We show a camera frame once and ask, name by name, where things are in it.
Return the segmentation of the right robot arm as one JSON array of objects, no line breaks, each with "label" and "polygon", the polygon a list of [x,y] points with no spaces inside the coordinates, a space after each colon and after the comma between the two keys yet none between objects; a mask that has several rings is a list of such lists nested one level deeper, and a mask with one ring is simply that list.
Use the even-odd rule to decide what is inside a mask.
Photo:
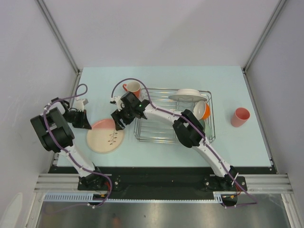
[{"label": "right robot arm", "polygon": [[150,99],[139,100],[132,92],[127,92],[123,96],[111,97],[110,103],[117,106],[117,109],[111,114],[117,131],[123,130],[135,118],[152,119],[171,125],[179,142],[187,148],[193,148],[208,162],[214,174],[219,178],[219,185],[223,190],[231,190],[235,187],[238,172],[211,146],[205,136],[203,126],[190,110],[174,112],[160,108]]}]

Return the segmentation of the orange mug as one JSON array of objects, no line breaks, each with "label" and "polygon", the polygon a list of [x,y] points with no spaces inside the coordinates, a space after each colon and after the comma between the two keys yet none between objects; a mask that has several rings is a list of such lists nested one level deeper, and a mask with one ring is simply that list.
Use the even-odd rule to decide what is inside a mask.
[{"label": "orange mug", "polygon": [[141,85],[137,81],[131,81],[127,84],[123,84],[123,89],[126,92],[132,92],[137,98],[140,97]]}]

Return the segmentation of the pink plastic cup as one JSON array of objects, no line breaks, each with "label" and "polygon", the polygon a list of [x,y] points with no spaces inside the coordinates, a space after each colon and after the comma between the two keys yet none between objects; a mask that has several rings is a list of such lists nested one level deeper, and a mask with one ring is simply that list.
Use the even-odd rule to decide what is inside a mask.
[{"label": "pink plastic cup", "polygon": [[242,126],[250,118],[250,112],[243,107],[237,108],[231,118],[231,125],[234,127]]}]

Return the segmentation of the white deep plate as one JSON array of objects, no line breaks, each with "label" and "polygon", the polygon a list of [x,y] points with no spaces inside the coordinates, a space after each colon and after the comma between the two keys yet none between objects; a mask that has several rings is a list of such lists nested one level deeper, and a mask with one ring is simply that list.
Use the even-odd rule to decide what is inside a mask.
[{"label": "white deep plate", "polygon": [[180,102],[206,102],[207,99],[204,98],[198,90],[195,89],[179,89],[174,94],[169,96],[169,99]]}]

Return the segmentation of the light green bowl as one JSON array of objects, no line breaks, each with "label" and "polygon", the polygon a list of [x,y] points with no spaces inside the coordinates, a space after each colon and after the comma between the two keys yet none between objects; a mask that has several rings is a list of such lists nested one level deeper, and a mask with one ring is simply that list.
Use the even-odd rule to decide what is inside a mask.
[{"label": "light green bowl", "polygon": [[210,125],[204,120],[200,120],[200,123],[203,126],[205,136],[208,138],[209,141],[211,141],[211,139],[212,139],[212,129],[211,129]]}]

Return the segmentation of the pink cream floral plate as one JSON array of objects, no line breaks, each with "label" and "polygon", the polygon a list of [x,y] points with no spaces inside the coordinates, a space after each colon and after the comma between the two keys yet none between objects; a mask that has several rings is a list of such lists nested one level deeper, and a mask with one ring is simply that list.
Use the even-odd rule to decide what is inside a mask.
[{"label": "pink cream floral plate", "polygon": [[113,119],[102,119],[88,130],[86,142],[88,147],[99,154],[106,154],[117,149],[124,140],[124,131],[116,130]]}]

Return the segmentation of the orange white bowl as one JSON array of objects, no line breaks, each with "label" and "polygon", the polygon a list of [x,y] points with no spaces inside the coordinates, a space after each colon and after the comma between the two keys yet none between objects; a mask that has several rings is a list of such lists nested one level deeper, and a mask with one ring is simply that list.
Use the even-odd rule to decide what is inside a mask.
[{"label": "orange white bowl", "polygon": [[198,120],[207,120],[210,116],[210,107],[205,101],[199,101],[194,106],[193,114]]}]

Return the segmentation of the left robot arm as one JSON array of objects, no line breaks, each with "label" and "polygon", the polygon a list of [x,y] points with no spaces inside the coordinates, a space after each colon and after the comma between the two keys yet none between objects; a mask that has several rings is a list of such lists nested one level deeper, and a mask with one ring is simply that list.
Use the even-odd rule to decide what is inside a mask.
[{"label": "left robot arm", "polygon": [[101,190],[110,189],[110,181],[100,170],[87,159],[74,144],[74,128],[91,130],[84,109],[86,99],[77,99],[77,108],[70,108],[66,100],[55,98],[45,106],[42,114],[33,117],[30,122],[42,144],[47,151],[57,153],[73,165],[79,175],[79,189]]}]

